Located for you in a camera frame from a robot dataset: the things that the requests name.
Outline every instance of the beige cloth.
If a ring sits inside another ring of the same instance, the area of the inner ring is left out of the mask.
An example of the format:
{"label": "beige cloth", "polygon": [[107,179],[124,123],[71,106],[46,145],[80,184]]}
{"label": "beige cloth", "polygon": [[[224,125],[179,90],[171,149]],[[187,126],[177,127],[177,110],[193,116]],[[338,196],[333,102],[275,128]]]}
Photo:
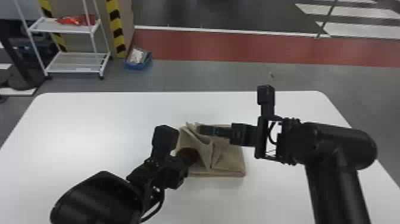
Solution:
{"label": "beige cloth", "polygon": [[186,123],[186,126],[179,129],[180,135],[176,150],[195,148],[201,157],[201,161],[189,168],[189,175],[245,176],[242,147],[230,145],[228,139],[200,135],[196,132],[198,125],[200,124]]}

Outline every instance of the red stripe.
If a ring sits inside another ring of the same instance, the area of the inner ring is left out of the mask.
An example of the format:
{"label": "red stripe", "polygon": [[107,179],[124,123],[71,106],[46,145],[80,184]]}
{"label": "red stripe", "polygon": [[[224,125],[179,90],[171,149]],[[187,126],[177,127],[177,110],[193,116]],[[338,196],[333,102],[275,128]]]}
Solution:
{"label": "red stripe", "polygon": [[400,41],[135,30],[154,59],[400,67]]}

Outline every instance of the yellow and black striped post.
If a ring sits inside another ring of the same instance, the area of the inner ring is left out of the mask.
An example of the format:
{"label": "yellow and black striped post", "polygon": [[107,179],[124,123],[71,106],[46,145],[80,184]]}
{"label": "yellow and black striped post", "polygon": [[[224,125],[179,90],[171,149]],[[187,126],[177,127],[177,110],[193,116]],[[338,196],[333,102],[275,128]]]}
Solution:
{"label": "yellow and black striped post", "polygon": [[124,58],[126,56],[126,46],[118,0],[106,0],[106,6],[110,17],[110,29],[114,38],[117,57]]}
{"label": "yellow and black striped post", "polygon": [[[49,0],[39,0],[40,7],[42,8],[45,17],[54,18],[52,8]],[[60,33],[53,33],[54,42],[60,47],[60,50],[67,51],[67,45]]]}

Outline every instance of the cable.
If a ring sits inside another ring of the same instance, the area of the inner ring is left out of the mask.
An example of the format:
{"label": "cable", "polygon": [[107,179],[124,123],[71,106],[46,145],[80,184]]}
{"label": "cable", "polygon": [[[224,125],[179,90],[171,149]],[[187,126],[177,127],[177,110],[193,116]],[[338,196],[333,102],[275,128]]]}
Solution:
{"label": "cable", "polygon": [[165,189],[162,189],[160,191],[160,202],[158,203],[158,206],[156,209],[154,209],[154,211],[152,211],[150,214],[148,214],[147,216],[141,218],[140,222],[146,222],[147,220],[149,220],[151,217],[153,217],[156,213],[159,212],[159,210],[161,209],[161,207],[163,206],[164,203],[164,199],[165,199]]}
{"label": "cable", "polygon": [[270,140],[270,142],[271,142],[273,145],[276,145],[276,141],[274,141],[274,140],[272,139],[272,137],[271,137],[271,132],[272,132],[272,129],[274,128],[275,124],[276,124],[276,122],[271,122],[270,127],[268,128],[268,139]]}

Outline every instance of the white table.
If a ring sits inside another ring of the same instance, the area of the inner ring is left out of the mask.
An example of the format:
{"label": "white table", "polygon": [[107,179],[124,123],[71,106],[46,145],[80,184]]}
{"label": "white table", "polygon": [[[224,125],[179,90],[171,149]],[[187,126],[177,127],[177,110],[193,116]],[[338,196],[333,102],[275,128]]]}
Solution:
{"label": "white table", "polygon": [[[255,125],[255,92],[81,93],[37,97],[0,150],[0,223],[49,223],[68,189],[100,170],[125,177],[156,125]],[[349,126],[320,92],[277,92],[276,113]],[[256,160],[244,178],[187,178],[148,223],[314,223],[304,167]],[[400,222],[400,190],[379,162],[360,172],[373,223]]]}

